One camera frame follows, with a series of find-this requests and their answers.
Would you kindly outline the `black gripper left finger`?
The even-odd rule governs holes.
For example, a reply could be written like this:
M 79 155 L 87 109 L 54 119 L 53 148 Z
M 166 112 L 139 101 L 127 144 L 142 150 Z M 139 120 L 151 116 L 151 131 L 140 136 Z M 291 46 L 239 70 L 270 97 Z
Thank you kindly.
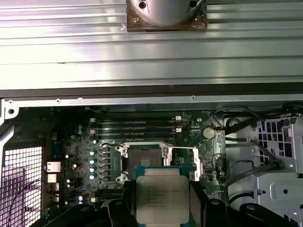
M 88 204 L 76 205 L 41 227 L 135 227 L 137 221 L 131 212 L 135 182 L 124 184 L 118 199 L 105 201 L 101 208 Z

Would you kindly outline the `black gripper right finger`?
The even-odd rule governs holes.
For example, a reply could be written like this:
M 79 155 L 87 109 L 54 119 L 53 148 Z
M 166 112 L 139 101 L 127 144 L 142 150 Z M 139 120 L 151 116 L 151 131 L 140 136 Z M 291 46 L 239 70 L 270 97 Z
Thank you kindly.
M 190 182 L 190 213 L 197 227 L 286 227 L 288 220 L 255 203 L 235 210 L 218 199 L 209 199 L 199 182 Z

